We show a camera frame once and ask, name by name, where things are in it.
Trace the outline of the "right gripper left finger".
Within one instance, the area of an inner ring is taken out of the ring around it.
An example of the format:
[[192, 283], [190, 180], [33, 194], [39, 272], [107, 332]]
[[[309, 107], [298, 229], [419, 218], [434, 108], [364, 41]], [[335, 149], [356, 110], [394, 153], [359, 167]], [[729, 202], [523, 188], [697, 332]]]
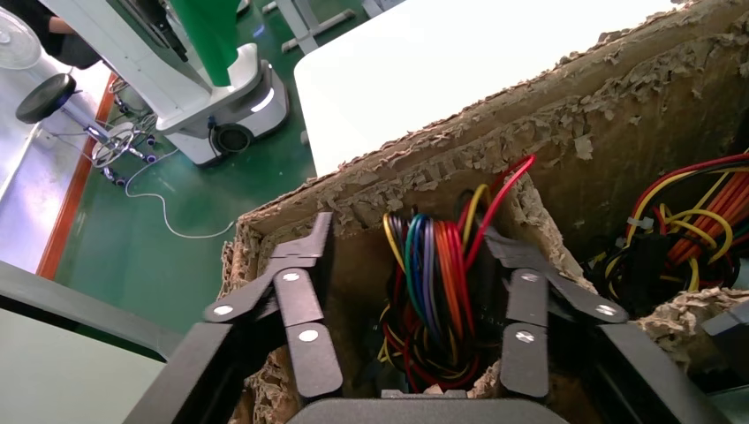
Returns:
[[287, 346], [304, 403], [340, 394], [343, 376], [323, 307], [331, 282], [333, 213], [310, 234], [279, 244], [263, 274], [207, 307], [127, 423], [226, 423], [245, 380]]

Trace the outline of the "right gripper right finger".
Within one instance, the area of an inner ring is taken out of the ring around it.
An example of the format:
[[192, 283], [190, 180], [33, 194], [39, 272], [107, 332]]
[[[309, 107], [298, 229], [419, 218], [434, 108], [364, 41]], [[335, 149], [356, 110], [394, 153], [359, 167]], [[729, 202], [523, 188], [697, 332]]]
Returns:
[[498, 382], [547, 404], [551, 376], [582, 386], [566, 406], [600, 423], [726, 423], [722, 413], [626, 310], [562, 276], [536, 247], [494, 228], [481, 237], [484, 281], [503, 284]]

